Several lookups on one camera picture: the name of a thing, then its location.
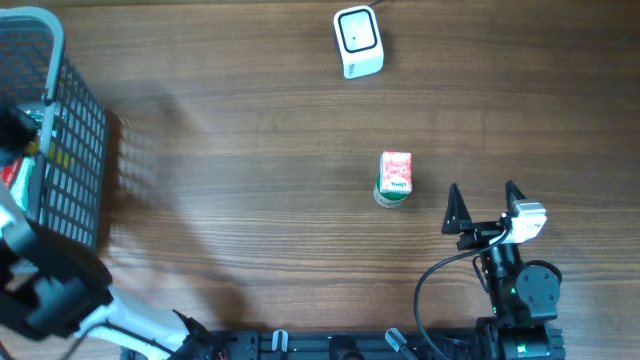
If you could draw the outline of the red white juice carton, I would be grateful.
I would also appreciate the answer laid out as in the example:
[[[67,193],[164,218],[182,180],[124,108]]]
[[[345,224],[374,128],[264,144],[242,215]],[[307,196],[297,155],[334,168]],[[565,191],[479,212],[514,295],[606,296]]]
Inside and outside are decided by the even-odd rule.
[[[380,156],[378,189],[381,193],[412,192],[412,154],[385,151]]]

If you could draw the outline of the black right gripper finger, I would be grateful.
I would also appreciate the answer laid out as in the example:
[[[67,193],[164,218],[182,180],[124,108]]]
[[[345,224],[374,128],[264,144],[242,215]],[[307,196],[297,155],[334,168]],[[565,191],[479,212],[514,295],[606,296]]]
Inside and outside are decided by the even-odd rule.
[[[526,196],[519,190],[519,188],[512,180],[509,180],[505,183],[505,192],[507,211],[514,212],[515,202],[517,200],[524,200]]]
[[[472,219],[456,183],[449,188],[448,206],[445,212],[441,233],[446,235],[468,232],[472,228]]]

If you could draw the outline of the red white tube package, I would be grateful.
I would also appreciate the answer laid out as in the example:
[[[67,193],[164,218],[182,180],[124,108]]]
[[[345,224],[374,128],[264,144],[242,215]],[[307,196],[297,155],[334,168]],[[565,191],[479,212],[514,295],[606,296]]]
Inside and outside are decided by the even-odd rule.
[[[13,185],[13,183],[15,182],[15,180],[16,180],[18,174],[19,174],[19,171],[20,171],[20,169],[22,167],[22,163],[23,163],[23,159],[19,158],[18,160],[13,162],[11,165],[4,166],[1,169],[1,178],[2,178],[2,181],[3,181],[4,185],[7,188],[10,188]]]

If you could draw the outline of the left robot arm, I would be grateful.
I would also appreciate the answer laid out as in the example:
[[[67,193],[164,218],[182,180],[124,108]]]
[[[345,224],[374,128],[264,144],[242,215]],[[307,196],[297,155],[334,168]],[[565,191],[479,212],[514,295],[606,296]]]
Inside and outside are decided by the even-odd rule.
[[[29,216],[7,189],[1,201],[1,323],[32,340],[100,338],[148,359],[212,359],[225,346],[192,318],[155,309],[112,284],[104,263],[76,241],[100,200],[102,170],[65,145],[55,159],[40,154],[47,186],[38,204],[59,218]]]

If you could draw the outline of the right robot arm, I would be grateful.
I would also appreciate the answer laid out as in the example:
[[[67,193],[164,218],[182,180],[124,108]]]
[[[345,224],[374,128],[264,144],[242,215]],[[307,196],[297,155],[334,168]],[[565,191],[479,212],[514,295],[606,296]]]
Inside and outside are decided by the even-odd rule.
[[[505,184],[507,210],[496,221],[475,222],[456,184],[449,189],[442,225],[457,235],[460,251],[472,251],[473,266],[493,307],[476,321],[471,359],[564,359],[558,317],[562,274],[543,260],[524,261],[519,246],[534,239],[547,221],[542,203],[528,199],[511,181]]]

